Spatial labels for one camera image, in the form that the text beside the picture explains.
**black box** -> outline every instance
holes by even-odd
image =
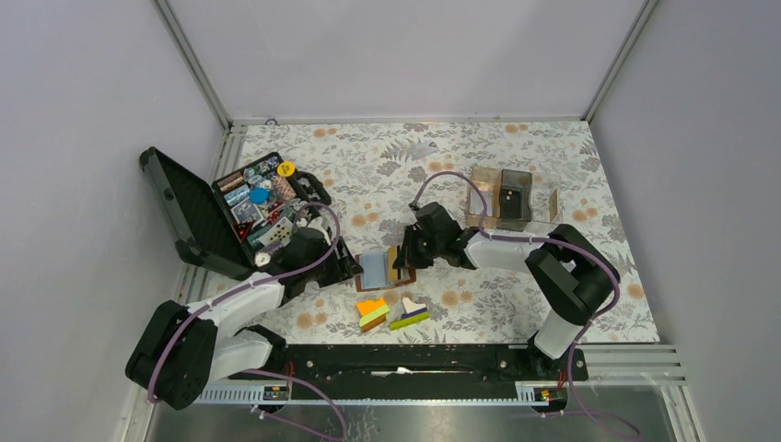
[[[255,250],[247,240],[239,241],[235,218],[218,183],[269,158],[282,162],[279,154],[273,152],[209,185],[154,147],[141,154],[141,168],[154,182],[175,232],[174,246],[184,262],[237,280],[259,270],[254,264]],[[296,170],[287,182],[301,201],[331,203],[331,197],[312,174]],[[342,253],[353,259],[346,247]]]

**floral tablecloth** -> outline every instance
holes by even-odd
[[[595,322],[584,341],[659,340],[584,122],[250,126],[239,163],[272,151],[323,182],[354,254],[401,244],[404,226],[414,221],[407,204],[432,173],[457,170],[469,175],[473,165],[481,165],[558,175],[564,222],[601,250],[622,280],[618,305]],[[464,182],[452,176],[432,181],[421,204],[431,201],[447,207],[464,226]],[[234,284],[212,273],[206,295]],[[401,316],[401,297],[426,303],[430,320],[398,331],[386,323],[364,334],[356,301],[378,297],[390,306],[389,320]],[[357,293],[352,282],[324,289],[310,284],[303,295],[252,323],[291,343],[521,343],[540,328],[549,309],[527,273],[469,271],[438,260],[418,272],[416,283],[396,290]]]

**gray wall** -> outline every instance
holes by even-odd
[[[237,119],[578,116],[643,0],[171,0]]]
[[[777,440],[781,2],[662,2],[593,124],[708,441]]]
[[[138,167],[220,130],[147,1],[0,2],[0,438],[110,440],[181,263]]]

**blue disc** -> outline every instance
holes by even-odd
[[[263,204],[267,199],[268,191],[262,187],[253,189],[252,192],[250,192],[250,201],[252,201],[254,204]]]

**cable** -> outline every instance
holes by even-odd
[[[614,435],[618,436],[622,439],[626,440],[633,440],[633,441],[639,441],[642,440],[642,436],[640,433],[640,430],[637,428],[636,425],[632,424],[631,422],[627,421],[623,417],[612,414],[612,413],[603,413],[603,412],[591,412],[588,408],[583,404],[583,401],[580,399],[579,396],[577,396],[576,390],[575,390],[575,384],[573,382],[573,376],[572,376],[572,363],[575,356],[575,343],[580,340],[580,338],[586,333],[586,331],[589,329],[590,325],[593,323],[593,321],[598,318],[599,316],[602,316],[603,314],[610,311],[613,307],[615,307],[616,304],[618,304],[618,299],[621,296],[621,287],[619,286],[618,279],[615,277],[615,274],[611,272],[610,268],[605,264],[602,260],[598,259],[593,254],[589,253],[587,250],[583,250],[578,246],[575,246],[573,244],[570,244],[568,242],[564,242],[558,239],[554,238],[547,238],[547,237],[509,237],[506,235],[490,235],[488,232],[483,229],[483,222],[485,220],[485,217],[488,215],[488,203],[485,200],[485,197],[483,196],[483,193],[480,192],[480,189],[477,188],[477,185],[470,180],[466,175],[459,173],[459,172],[452,172],[452,171],[442,171],[435,173],[434,175],[428,177],[423,184],[420,186],[420,190],[417,191],[417,194],[415,195],[413,202],[411,205],[417,206],[418,200],[420,199],[421,195],[423,195],[423,191],[425,190],[425,187],[428,185],[428,183],[433,180],[436,177],[440,177],[442,175],[453,175],[455,177],[461,178],[462,180],[465,180],[477,193],[477,196],[480,197],[480,201],[483,202],[483,211],[480,213],[480,222],[478,223],[478,230],[480,233],[489,239],[498,239],[500,241],[510,241],[510,242],[543,242],[548,244],[554,244],[556,246],[574,251],[585,258],[587,258],[589,261],[596,264],[600,269],[602,269],[603,272],[605,272],[608,275],[608,278],[610,278],[612,289],[613,289],[613,297],[611,302],[605,306],[604,308],[598,310],[594,316],[591,317],[589,322],[586,324],[586,326],[583,327],[583,329],[575,336],[575,340],[570,344],[569,351],[567,353],[567,361],[566,361],[566,378],[567,383],[569,384],[569,388],[571,389],[572,393],[571,396],[575,398],[575,402],[577,402],[577,405],[580,407],[582,412],[577,414],[585,414],[588,416],[594,424],[596,424],[598,427],[600,427],[602,430]],[[619,422],[622,422],[629,428],[631,428],[635,434],[634,435],[627,435],[625,433],[620,433],[609,426],[605,425],[602,421],[597,419],[597,415],[601,415],[603,417],[611,417],[615,420],[618,420]]]
[[[328,250],[326,250],[326,252],[322,256],[320,256],[315,262],[313,262],[313,263],[311,263],[309,265],[305,265],[305,266],[301,267],[300,269],[297,269],[297,270],[294,270],[294,271],[291,271],[291,272],[287,272],[287,273],[281,273],[281,274],[278,274],[278,275],[270,276],[268,278],[263,278],[263,279],[261,279],[259,281],[254,282],[254,283],[244,283],[244,284],[241,284],[241,285],[237,285],[237,286],[231,288],[230,290],[228,290],[227,292],[225,292],[223,295],[220,295],[219,297],[215,298],[215,300],[212,301],[211,306],[206,304],[203,307],[198,308],[193,313],[191,313],[190,316],[187,317],[187,319],[184,320],[180,324],[179,328],[177,328],[176,331],[173,333],[173,336],[171,336],[171,339],[169,340],[169,343],[166,344],[165,348],[163,349],[163,353],[160,354],[160,358],[157,360],[157,364],[155,365],[155,369],[152,371],[152,377],[149,379],[149,385],[146,387],[146,399],[148,401],[150,401],[152,403],[159,402],[159,399],[155,396],[155,386],[157,385],[157,379],[160,376],[160,370],[163,368],[163,365],[166,363],[166,359],[168,359],[168,357],[170,355],[170,352],[171,352],[171,349],[173,349],[173,346],[179,340],[179,338],[184,333],[184,331],[187,330],[187,327],[189,327],[190,324],[193,321],[195,321],[196,318],[198,318],[200,315],[204,314],[211,307],[217,306],[217,305],[227,301],[228,299],[234,297],[235,295],[238,295],[239,293],[244,292],[245,290],[248,290],[250,288],[256,287],[258,285],[268,284],[268,283],[271,283],[273,281],[277,281],[279,279],[283,279],[283,278],[287,278],[287,277],[290,277],[290,276],[295,276],[297,274],[301,274],[301,273],[304,273],[304,272],[308,272],[309,270],[311,270],[311,269],[317,267],[318,265],[322,264],[326,259],[328,259],[329,256],[331,256],[333,251],[336,250],[336,245],[339,243],[339,237],[342,236],[342,228],[339,225],[339,218],[338,218],[338,216],[336,216],[336,213],[331,209],[331,207],[329,207],[329,206],[327,206],[327,205],[325,205],[323,203],[311,202],[311,203],[306,203],[306,204],[302,205],[298,209],[298,212],[297,212],[297,215],[296,215],[297,219],[300,217],[301,213],[307,207],[320,207],[322,209],[325,209],[325,211],[328,212],[329,215],[331,215],[331,217],[333,218],[335,233],[334,233],[333,239],[331,240],[331,246],[328,248]],[[342,430],[343,430],[342,433],[343,434],[342,434],[341,438],[333,438],[333,436],[326,436],[326,435],[318,432],[317,430],[314,430],[312,428],[308,428],[308,427],[306,427],[306,426],[304,426],[302,424],[298,424],[298,423],[295,423],[295,422],[287,421],[285,418],[281,418],[279,416],[274,416],[273,414],[269,414],[269,416],[272,416],[274,418],[278,418],[277,420],[279,420],[281,422],[286,422],[288,424],[291,424],[293,426],[301,428],[302,430],[309,431],[310,433],[312,433],[314,435],[318,435],[320,437],[325,437],[325,438],[328,438],[330,440],[342,441],[342,440],[347,439],[347,427],[346,427],[346,423],[344,422],[344,416],[342,416],[342,413],[339,411],[339,409],[336,408],[335,405],[333,405],[333,402],[331,401],[331,399],[329,399],[327,396],[325,396],[325,393],[323,393],[322,391],[318,390],[317,387],[315,387],[315,386],[313,386],[313,385],[309,384],[308,382],[306,382],[304,380],[301,380],[301,379],[286,377],[284,375],[277,375],[275,373],[270,373],[270,372],[262,372],[261,370],[249,370],[249,372],[254,372],[254,371],[258,371],[258,372],[262,373],[262,376],[267,376],[269,378],[282,378],[282,379],[292,380],[293,382],[296,382],[296,383],[299,383],[301,385],[304,385],[305,387],[311,389],[312,391],[314,391],[315,393],[320,395],[323,399],[325,399],[332,406],[333,410],[336,412],[336,416],[339,418],[339,421],[342,422]]]
[[[244,370],[244,371],[242,371],[242,373],[247,373],[247,374],[250,374],[250,375],[257,375],[257,376],[265,376],[267,378],[282,379],[282,380],[286,380],[288,382],[292,381],[292,382],[296,382],[297,384],[301,384],[304,387],[314,391],[315,393],[317,393],[318,396],[320,396],[326,402],[328,402],[328,404],[331,406],[333,411],[336,413],[336,417],[339,418],[339,423],[342,424],[342,436],[340,436],[340,437],[329,436],[329,435],[326,435],[325,433],[321,433],[320,431],[315,430],[314,428],[309,428],[306,425],[299,424],[298,422],[291,421],[290,419],[287,419],[287,418],[282,417],[282,416],[277,416],[276,414],[261,412],[261,418],[263,418],[264,416],[268,416],[268,417],[270,417],[270,418],[272,418],[272,419],[274,419],[276,421],[283,422],[285,424],[293,425],[294,427],[300,428],[300,429],[302,429],[302,430],[304,430],[306,432],[309,432],[309,433],[311,433],[311,434],[313,434],[313,435],[315,435],[317,437],[322,437],[322,438],[328,439],[328,440],[335,440],[335,441],[338,441],[338,442],[342,442],[342,441],[347,439],[347,422],[344,419],[344,415],[339,410],[339,407],[337,407],[336,404],[333,403],[331,398],[329,398],[325,393],[323,393],[322,390],[320,390],[317,387],[315,387],[314,385],[308,383],[306,380],[299,379],[299,378],[293,378],[291,376],[280,375],[280,374],[277,374],[277,373],[272,373],[270,371]]]

